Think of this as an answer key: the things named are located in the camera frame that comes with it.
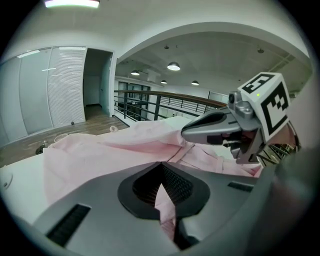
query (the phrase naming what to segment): door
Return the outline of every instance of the door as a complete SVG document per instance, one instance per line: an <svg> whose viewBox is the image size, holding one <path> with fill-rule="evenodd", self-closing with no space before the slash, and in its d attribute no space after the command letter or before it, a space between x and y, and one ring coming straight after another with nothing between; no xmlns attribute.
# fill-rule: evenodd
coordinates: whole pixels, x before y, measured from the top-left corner
<svg viewBox="0 0 320 256"><path fill-rule="evenodd" d="M101 87L100 87L100 105L105 114L109 116L109 79L111 69L112 53L106 58L103 65L101 74Z"/></svg>

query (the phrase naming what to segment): white ceiling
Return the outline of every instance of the white ceiling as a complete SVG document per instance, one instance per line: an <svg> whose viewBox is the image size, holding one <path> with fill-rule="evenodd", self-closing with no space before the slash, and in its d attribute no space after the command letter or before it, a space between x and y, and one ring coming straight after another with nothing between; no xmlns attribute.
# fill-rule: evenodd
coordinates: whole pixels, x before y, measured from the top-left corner
<svg viewBox="0 0 320 256"><path fill-rule="evenodd" d="M258 47L264 53L258 53ZM168 63L173 61L179 63L180 71L167 69ZM131 77L133 69L152 69L161 74L157 83L166 79L170 84L172 78L173 85L190 85L186 84L184 77L194 77L199 81L208 75L228 77L243 83L259 72L281 72L292 61L292 68L285 68L283 73L290 83L287 85L290 91L298 90L311 70L286 51L241 34L200 32L172 37L138 51L116 66L116 75ZM140 79L146 80L147 76L141 74ZM204 81L200 86L211 88L212 84Z"/></svg>
<svg viewBox="0 0 320 256"><path fill-rule="evenodd" d="M61 23L65 29L81 29L109 32L119 28L128 28L128 24L136 20L151 4L150 0L100 0L98 8L64 6L57 8L46 8L40 2L29 19L39 19L39 16L46 17L46 29L57 28ZM123 36L129 31L122 31Z"/></svg>

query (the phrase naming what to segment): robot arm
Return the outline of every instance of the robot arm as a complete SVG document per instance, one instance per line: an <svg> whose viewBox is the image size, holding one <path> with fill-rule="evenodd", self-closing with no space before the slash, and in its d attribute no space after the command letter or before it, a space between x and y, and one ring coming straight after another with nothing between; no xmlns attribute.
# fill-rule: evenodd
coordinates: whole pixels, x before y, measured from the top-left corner
<svg viewBox="0 0 320 256"><path fill-rule="evenodd" d="M197 117L181 131L189 142L230 147L237 164L258 163L267 142L288 122L289 93L282 74L261 72L229 94L226 107ZM243 132L254 132L244 141Z"/></svg>

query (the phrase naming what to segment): wooden floor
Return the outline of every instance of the wooden floor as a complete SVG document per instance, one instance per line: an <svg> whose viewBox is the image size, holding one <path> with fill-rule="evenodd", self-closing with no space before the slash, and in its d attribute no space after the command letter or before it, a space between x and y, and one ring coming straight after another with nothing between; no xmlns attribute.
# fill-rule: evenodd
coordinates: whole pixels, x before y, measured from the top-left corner
<svg viewBox="0 0 320 256"><path fill-rule="evenodd" d="M50 145L54 143L54 139L60 134L80 133L100 135L109 133L111 126L116 126L119 130L127 128L127 126L117 118L104 114L100 106L87 106L84 110L86 122L45 131L1 148L0 168L35 156L37 148L41 146L44 141L48 141Z"/></svg>

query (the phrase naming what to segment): gray plastic surface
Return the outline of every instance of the gray plastic surface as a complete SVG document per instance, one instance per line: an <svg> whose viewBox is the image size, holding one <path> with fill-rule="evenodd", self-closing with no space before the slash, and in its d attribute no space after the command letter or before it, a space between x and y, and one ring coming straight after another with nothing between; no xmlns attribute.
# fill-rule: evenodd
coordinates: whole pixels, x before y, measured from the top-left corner
<svg viewBox="0 0 320 256"><path fill-rule="evenodd" d="M228 108L233 110L237 115L241 116L246 120L250 120L255 112L251 107L250 103L242 100L240 91L232 91L229 94L229 97L233 96L233 102L228 101Z"/></svg>
<svg viewBox="0 0 320 256"><path fill-rule="evenodd" d="M152 164L86 182L49 207L34 226L46 235L70 209L81 204L91 210L65 246L72 252L85 256L162 256L178 252L158 220L136 218L118 200L119 184Z"/></svg>
<svg viewBox="0 0 320 256"><path fill-rule="evenodd" d="M229 109L229 110L233 115L234 119L237 121L242 131L250 132L261 127L261 123L256 116L252 117L251 119L245 119L242 116L238 115L232 109Z"/></svg>
<svg viewBox="0 0 320 256"><path fill-rule="evenodd" d="M234 116L231 114L230 110L228 108L222 108L222 109L216 109L211 112L207 112L204 115L201 115L194 119L192 123L196 123L197 121L206 118L209 115L212 115L213 113L223 113L226 115L226 119L220 123L216 124L203 124L200 127L190 127L186 130L182 130L181 134L182 136L188 141L188 142L194 142L199 144L209 144L207 142L208 136L215 136L215 135L221 135L221 134L231 134L235 132L241 131L241 128L239 124L237 123Z"/></svg>
<svg viewBox="0 0 320 256"><path fill-rule="evenodd" d="M184 252L185 256L212 256L212 255L246 255L253 227L255 226L263 206L268 198L270 185L274 177L275 166L267 168L262 172L243 204L230 215L220 228L213 230L212 233L200 243L190 247ZM209 216L206 221L210 223L215 216Z"/></svg>
<svg viewBox="0 0 320 256"><path fill-rule="evenodd" d="M209 201L200 213L183 219L186 233L199 241L225 225L249 197L250 192L230 187L228 184L239 182L255 185L258 180L253 177L199 171L177 163L169 164L206 182L210 188Z"/></svg>

